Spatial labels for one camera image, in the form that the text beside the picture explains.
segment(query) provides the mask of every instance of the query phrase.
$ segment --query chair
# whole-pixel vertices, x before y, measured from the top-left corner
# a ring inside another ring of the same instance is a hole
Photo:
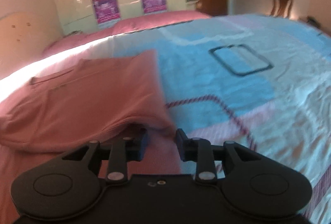
[[[273,0],[273,9],[270,15],[274,17],[290,18],[292,7],[293,7],[293,0]]]

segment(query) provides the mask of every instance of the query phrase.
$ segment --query wooden headboard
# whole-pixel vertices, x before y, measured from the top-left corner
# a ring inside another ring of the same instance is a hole
[[[17,12],[0,18],[0,79],[40,59],[43,49],[61,33],[33,13]]]

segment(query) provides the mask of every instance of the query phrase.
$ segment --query garment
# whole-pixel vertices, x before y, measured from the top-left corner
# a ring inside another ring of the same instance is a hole
[[[142,162],[128,174],[180,173],[174,127],[158,81],[155,51],[136,57],[80,60],[55,74],[32,78],[0,103],[0,224],[19,215],[11,182],[22,172],[90,140],[128,136],[141,124],[150,136]],[[99,176],[105,176],[103,162]]]

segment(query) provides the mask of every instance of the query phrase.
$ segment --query shelf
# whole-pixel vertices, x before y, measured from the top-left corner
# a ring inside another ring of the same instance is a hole
[[[186,1],[186,4],[187,5],[193,5],[193,4],[196,4],[198,3],[200,0],[190,0],[190,1]]]

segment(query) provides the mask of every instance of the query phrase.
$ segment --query pink blanket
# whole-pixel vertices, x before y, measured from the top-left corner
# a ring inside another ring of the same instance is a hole
[[[122,33],[151,29],[190,20],[207,18],[210,18],[210,16],[196,11],[172,11],[121,20],[113,27],[98,31],[93,34],[71,35],[56,41],[43,51],[42,58],[46,58],[59,52],[72,49],[111,35],[118,35]]]
[[[149,130],[150,144],[143,162],[129,164],[129,173],[179,173],[157,70],[155,51],[81,60],[32,78],[0,103],[0,223],[18,217],[10,198],[16,176],[87,141],[127,136],[132,124]]]

